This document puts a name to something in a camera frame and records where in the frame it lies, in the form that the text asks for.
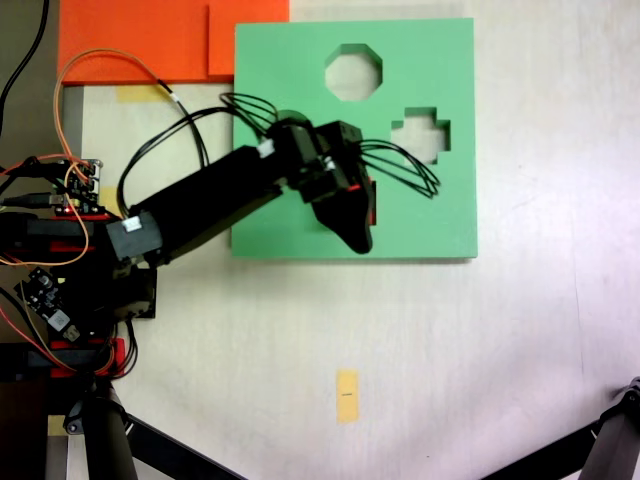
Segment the orange foam sheet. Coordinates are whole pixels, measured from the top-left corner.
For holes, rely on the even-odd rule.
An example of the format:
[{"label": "orange foam sheet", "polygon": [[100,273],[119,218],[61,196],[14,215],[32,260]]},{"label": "orange foam sheet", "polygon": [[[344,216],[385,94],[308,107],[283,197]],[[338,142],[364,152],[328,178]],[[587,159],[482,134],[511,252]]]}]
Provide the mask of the orange foam sheet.
[{"label": "orange foam sheet", "polygon": [[209,77],[214,82],[230,83],[234,72],[236,25],[288,22],[289,0],[210,1]]},{"label": "orange foam sheet", "polygon": [[[235,24],[288,19],[287,0],[60,0],[58,71],[102,47],[137,55],[166,82],[231,81]],[[75,85],[149,82],[134,63],[109,55],[82,60],[65,78]]]}]

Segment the cross-shaped hole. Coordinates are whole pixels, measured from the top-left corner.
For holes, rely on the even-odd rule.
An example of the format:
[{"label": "cross-shaped hole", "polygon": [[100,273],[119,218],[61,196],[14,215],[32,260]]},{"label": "cross-shaped hole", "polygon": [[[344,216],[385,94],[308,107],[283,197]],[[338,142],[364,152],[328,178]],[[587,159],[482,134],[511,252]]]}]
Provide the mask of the cross-shaped hole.
[{"label": "cross-shaped hole", "polygon": [[391,122],[391,141],[425,165],[437,164],[438,154],[451,150],[451,125],[435,108],[407,108],[403,120]]}]

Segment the white floor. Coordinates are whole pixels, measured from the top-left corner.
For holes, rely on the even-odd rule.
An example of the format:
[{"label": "white floor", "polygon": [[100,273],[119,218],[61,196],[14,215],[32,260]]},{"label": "white floor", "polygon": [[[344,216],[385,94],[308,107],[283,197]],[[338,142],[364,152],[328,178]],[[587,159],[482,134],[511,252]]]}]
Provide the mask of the white floor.
[{"label": "white floor", "polygon": [[[252,480],[472,480],[597,418],[639,373],[640,3],[292,1],[294,21],[433,16],[476,21],[479,258],[252,262],[221,236],[160,272],[116,384],[130,412]],[[221,88],[177,91],[196,109]],[[177,118],[114,98],[85,89],[82,151],[112,186]],[[226,119],[201,128],[229,150]],[[185,132],[127,194],[196,167]],[[346,425],[341,368],[360,378]],[[70,478],[82,461],[72,448]]]}]

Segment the yellow tape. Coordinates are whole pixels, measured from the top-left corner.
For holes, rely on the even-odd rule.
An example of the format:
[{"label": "yellow tape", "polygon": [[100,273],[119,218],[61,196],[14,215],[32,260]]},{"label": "yellow tape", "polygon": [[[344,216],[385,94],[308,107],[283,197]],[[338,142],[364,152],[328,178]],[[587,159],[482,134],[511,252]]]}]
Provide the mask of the yellow tape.
[{"label": "yellow tape", "polygon": [[359,417],[357,370],[338,370],[336,376],[338,423],[350,423]]},{"label": "yellow tape", "polygon": [[118,103],[166,102],[168,98],[160,85],[118,85],[116,87]]},{"label": "yellow tape", "polygon": [[118,200],[116,187],[100,187],[100,205],[116,215],[122,215],[118,208]]},{"label": "yellow tape", "polygon": [[49,415],[48,435],[50,437],[66,437],[67,431],[62,426],[64,415]]}]

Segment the green foam board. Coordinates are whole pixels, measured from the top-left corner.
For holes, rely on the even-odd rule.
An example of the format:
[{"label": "green foam board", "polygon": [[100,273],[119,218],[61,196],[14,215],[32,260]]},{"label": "green foam board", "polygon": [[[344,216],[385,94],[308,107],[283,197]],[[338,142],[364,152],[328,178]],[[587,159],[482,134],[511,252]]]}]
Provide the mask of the green foam board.
[{"label": "green foam board", "polygon": [[[381,59],[382,84],[366,100],[342,101],[325,85],[325,68],[354,45]],[[235,91],[299,111],[315,125],[343,120],[361,128],[364,138],[390,140],[392,125],[407,111],[435,111],[438,122],[449,122],[450,144],[432,166],[442,182],[433,200],[371,171],[377,225],[368,255],[353,253],[289,191],[233,227],[234,256],[477,256],[473,20],[238,25],[235,73]],[[236,121],[235,146],[255,143]]]}]

